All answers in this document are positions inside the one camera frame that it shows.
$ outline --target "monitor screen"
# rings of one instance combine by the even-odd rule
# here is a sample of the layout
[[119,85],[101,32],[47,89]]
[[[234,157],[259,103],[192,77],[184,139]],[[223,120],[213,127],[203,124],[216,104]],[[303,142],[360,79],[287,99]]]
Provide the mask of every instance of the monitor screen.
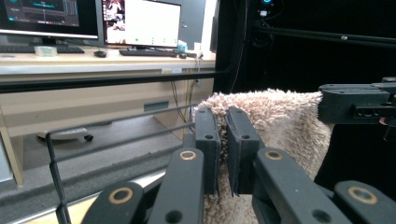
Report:
[[176,48],[180,5],[146,0],[103,0],[108,45]]
[[98,39],[94,0],[0,0],[0,34]]

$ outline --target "fluffy white towel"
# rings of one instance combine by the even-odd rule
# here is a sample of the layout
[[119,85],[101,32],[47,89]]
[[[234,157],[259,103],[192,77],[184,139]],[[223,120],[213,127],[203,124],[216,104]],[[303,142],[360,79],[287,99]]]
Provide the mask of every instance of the fluffy white towel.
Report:
[[195,110],[209,107],[215,114],[222,142],[220,196],[205,196],[205,224],[258,223],[251,196],[232,197],[225,162],[227,143],[224,116],[230,106],[247,113],[264,144],[287,151],[313,179],[323,162],[332,135],[331,124],[318,120],[320,92],[267,90],[237,94],[215,93]]

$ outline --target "desk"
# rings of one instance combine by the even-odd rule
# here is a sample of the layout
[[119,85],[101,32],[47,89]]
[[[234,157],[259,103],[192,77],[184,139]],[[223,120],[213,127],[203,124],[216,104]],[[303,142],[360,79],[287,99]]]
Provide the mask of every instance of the desk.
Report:
[[[0,54],[0,81],[40,81],[51,79],[130,77],[163,71],[213,71],[215,56],[194,59],[164,57],[124,57],[116,49],[102,49],[106,58],[97,58],[97,48],[83,48],[84,54],[39,57],[34,54]],[[177,81],[179,105],[186,102],[192,81]],[[201,80],[193,89],[191,102],[211,95],[213,78]],[[75,127],[101,120],[121,119],[145,113],[144,105],[168,102],[175,106],[169,82],[29,91],[0,94],[0,132],[14,178],[22,184],[23,141],[29,133]],[[165,125],[179,122],[177,115],[163,118]]]

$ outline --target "keyboard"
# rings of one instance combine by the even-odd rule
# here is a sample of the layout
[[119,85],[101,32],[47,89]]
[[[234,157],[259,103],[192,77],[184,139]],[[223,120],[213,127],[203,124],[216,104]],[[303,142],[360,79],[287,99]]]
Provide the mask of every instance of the keyboard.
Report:
[[[58,53],[84,53],[84,50],[78,47],[55,46]],[[35,53],[35,46],[0,46],[0,53]]]
[[145,50],[145,49],[120,49],[122,56],[149,56],[149,57],[176,57],[177,54],[173,51],[166,50]]

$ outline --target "gray floor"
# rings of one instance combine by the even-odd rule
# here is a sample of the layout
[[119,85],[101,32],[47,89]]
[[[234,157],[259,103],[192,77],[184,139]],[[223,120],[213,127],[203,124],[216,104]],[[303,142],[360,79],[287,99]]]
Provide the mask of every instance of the gray floor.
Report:
[[[166,166],[172,152],[181,146],[181,140],[171,133],[139,137],[166,130],[152,116],[119,120],[87,129],[94,136],[91,142],[82,137],[53,141],[57,158],[89,152],[59,162],[68,202],[98,192],[117,181],[158,170]],[[17,186],[14,181],[0,183],[0,223],[12,223],[59,203],[50,174],[46,142],[32,134],[24,137],[24,144],[23,185]]]

